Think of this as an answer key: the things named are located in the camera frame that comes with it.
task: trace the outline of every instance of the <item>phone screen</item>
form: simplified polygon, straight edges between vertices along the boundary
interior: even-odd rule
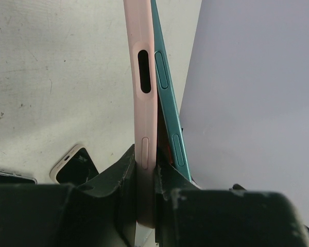
[[[85,148],[79,149],[56,176],[57,182],[76,186],[86,183],[99,173]]]
[[[0,184],[36,184],[36,182],[16,175],[0,174]]]

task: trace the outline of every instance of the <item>phone case button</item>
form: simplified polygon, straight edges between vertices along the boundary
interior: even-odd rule
[[[144,137],[142,139],[142,168],[148,169],[149,162],[149,139]]]
[[[184,160],[182,155],[182,148],[180,144],[180,138],[177,134],[173,135],[173,143],[175,148],[175,153],[177,156],[177,163],[179,166],[184,166]]]
[[[166,76],[163,56],[161,55],[160,52],[157,52],[154,55],[154,57],[156,59],[156,65],[157,65],[157,70],[158,70],[158,77],[159,77],[159,81],[160,81],[160,86],[163,89],[166,89],[166,88],[168,88],[168,82],[167,82],[167,76]]]

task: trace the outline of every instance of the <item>gray background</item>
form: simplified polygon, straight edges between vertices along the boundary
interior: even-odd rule
[[[200,186],[280,191],[309,226],[309,1],[204,0],[180,117]]]

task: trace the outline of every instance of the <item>pink case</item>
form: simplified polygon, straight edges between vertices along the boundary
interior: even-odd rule
[[[130,64],[134,90],[135,160],[137,176],[137,220],[154,228],[153,173],[157,155],[157,82],[155,41],[151,1],[124,0]],[[151,91],[143,93],[138,54],[146,50],[149,57]]]

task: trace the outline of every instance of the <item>phone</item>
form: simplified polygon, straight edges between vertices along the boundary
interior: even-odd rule
[[[154,228],[157,157],[157,81],[150,0],[124,0],[134,92],[134,135],[139,224]]]
[[[191,182],[191,173],[186,156],[179,112],[177,109],[173,83],[170,76],[156,0],[151,0],[151,7],[154,31],[154,57],[156,61],[157,88],[162,114],[166,123],[170,145],[170,155],[174,167]]]
[[[86,148],[77,144],[51,169],[49,176],[55,183],[79,186],[98,174]]]
[[[15,172],[0,170],[0,184],[37,184],[37,180]]]

